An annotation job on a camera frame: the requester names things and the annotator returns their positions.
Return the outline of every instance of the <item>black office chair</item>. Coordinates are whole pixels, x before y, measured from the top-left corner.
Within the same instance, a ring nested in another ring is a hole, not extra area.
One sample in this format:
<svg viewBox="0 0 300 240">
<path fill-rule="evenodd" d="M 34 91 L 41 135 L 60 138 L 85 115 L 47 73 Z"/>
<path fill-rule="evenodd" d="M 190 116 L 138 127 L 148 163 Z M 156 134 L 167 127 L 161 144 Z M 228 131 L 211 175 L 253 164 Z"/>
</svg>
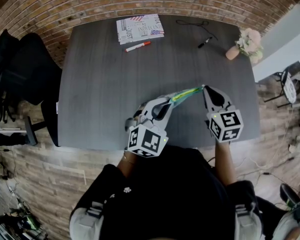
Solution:
<svg viewBox="0 0 300 240">
<path fill-rule="evenodd" d="M 270 99 L 267 99 L 267 100 L 264 100 L 264 102 L 269 102 L 269 101 L 272 101 L 272 100 L 275 100 L 281 96 L 284 95 L 284 86 L 286 84 L 286 80 L 287 80 L 287 77 L 288 77 L 288 73 L 291 75 L 291 77 L 294 77 L 296 76 L 297 74 L 300 74 L 300 62 L 297 61 L 289 66 L 287 66 L 284 71 L 282 72 L 276 72 L 274 73 L 273 75 L 276 76 L 276 77 L 279 77 L 278 80 L 276 80 L 277 82 L 280 82 L 281 83 L 281 92 L 278 96 L 275 96 L 273 98 L 270 98 Z M 297 85 L 296 89 L 295 89 L 295 92 L 296 92 L 296 95 L 300 94 L 300 80 L 293 80 L 295 82 L 295 84 Z M 287 106 L 291 104 L 290 102 L 289 103 L 285 103 L 283 105 L 280 105 L 280 106 L 277 106 L 277 108 L 281 108 L 283 106 Z"/>
<path fill-rule="evenodd" d="M 3 120 L 3 122 L 6 124 L 8 122 L 8 117 L 12 120 L 12 122 L 16 121 L 16 118 L 14 118 L 10 112 L 9 106 L 11 105 L 13 99 L 11 93 L 8 93 L 2 89 L 0 89 L 0 122 Z"/>
<path fill-rule="evenodd" d="M 25 35 L 10 60 L 0 70 L 0 89 L 13 93 L 33 105 L 41 104 L 44 122 L 25 120 L 30 142 L 37 142 L 35 131 L 47 127 L 53 143 L 58 145 L 56 102 L 62 70 L 51 58 L 40 36 Z"/>
<path fill-rule="evenodd" d="M 9 62 L 18 49 L 19 40 L 5 29 L 0 35 L 0 71 Z"/>
</svg>

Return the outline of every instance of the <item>person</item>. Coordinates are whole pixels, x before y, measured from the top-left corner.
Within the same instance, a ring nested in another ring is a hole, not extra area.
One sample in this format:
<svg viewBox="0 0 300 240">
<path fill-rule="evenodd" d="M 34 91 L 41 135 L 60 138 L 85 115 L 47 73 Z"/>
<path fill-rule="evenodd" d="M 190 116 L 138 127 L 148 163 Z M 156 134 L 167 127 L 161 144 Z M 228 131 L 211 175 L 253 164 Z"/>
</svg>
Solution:
<svg viewBox="0 0 300 240">
<path fill-rule="evenodd" d="M 214 168 L 197 149 L 124 152 L 79 200 L 69 231 L 72 240 L 254 240 L 262 220 L 253 184 L 237 181 L 229 143 L 216 143 Z"/>
</svg>

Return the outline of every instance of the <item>black shirt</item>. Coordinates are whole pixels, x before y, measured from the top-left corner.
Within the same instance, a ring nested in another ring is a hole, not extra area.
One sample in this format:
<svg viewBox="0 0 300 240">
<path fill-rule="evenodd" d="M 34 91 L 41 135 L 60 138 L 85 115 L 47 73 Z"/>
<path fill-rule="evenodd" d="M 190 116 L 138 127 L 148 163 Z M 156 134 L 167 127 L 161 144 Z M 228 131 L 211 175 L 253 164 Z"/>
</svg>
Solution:
<svg viewBox="0 0 300 240">
<path fill-rule="evenodd" d="M 175 146 L 141 158 L 129 179 L 106 165 L 76 208 L 92 201 L 104 203 L 101 240 L 234 239 L 235 206 L 257 203 L 251 182 L 224 187 L 198 150 Z"/>
</svg>

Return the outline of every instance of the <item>pink vase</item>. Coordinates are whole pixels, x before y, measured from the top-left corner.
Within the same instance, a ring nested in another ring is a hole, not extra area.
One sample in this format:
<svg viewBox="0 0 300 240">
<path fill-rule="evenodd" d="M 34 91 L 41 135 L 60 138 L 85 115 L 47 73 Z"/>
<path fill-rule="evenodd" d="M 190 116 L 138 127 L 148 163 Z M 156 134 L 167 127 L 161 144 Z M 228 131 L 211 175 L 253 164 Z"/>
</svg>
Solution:
<svg viewBox="0 0 300 240">
<path fill-rule="evenodd" d="M 225 56 L 228 58 L 228 60 L 232 61 L 235 57 L 239 55 L 239 49 L 238 47 L 232 46 L 225 54 Z"/>
</svg>

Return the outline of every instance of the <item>gray table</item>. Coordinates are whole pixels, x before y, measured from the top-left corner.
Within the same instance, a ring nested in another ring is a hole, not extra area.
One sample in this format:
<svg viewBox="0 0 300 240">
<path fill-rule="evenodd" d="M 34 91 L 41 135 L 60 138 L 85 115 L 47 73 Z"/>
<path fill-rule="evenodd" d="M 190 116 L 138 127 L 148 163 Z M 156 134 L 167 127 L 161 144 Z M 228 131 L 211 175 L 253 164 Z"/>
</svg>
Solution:
<svg viewBox="0 0 300 240">
<path fill-rule="evenodd" d="M 230 61 L 226 51 L 238 39 L 236 26 L 209 20 L 206 27 L 219 41 L 198 45 L 210 37 L 201 27 L 176 24 L 202 19 L 160 16 L 165 34 L 131 52 L 120 45 L 115 19 L 76 26 L 67 50 L 58 107 L 59 144 L 66 147 L 123 150 L 128 143 L 125 120 L 138 106 L 164 94 L 201 86 L 227 93 L 240 109 L 244 128 L 240 140 L 260 135 L 257 91 L 252 66 L 240 54 Z M 173 110 L 166 131 L 168 144 L 203 147 L 215 143 L 205 124 L 201 94 Z"/>
</svg>

